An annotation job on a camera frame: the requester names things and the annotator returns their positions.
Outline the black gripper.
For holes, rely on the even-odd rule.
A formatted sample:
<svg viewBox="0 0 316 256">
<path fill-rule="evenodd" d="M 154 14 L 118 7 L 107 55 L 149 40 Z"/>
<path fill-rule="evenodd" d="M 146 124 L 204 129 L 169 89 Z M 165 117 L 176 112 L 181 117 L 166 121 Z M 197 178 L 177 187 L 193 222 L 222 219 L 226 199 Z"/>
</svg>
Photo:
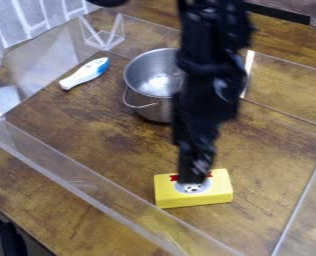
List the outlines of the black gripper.
<svg viewBox="0 0 316 256">
<path fill-rule="evenodd" d="M 173 142 L 180 149 L 177 181 L 202 184 L 214 159 L 213 154 L 204 153 L 214 152 L 220 126 L 237 117 L 246 71 L 241 59 L 218 64 L 178 60 L 177 65 L 186 73 L 173 96 Z"/>
</svg>

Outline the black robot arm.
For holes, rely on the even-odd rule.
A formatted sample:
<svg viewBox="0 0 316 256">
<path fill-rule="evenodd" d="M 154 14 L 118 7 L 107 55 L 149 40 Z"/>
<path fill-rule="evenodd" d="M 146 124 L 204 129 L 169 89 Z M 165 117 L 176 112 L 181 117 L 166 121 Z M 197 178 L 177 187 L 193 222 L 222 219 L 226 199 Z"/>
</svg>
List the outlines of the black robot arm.
<svg viewBox="0 0 316 256">
<path fill-rule="evenodd" d="M 177 182 L 188 185 L 205 182 L 221 124 L 238 114 L 248 79 L 240 51 L 250 45 L 254 27 L 244 0 L 178 0 L 178 14 L 176 64 L 185 78 L 173 96 L 173 142 Z"/>
</svg>

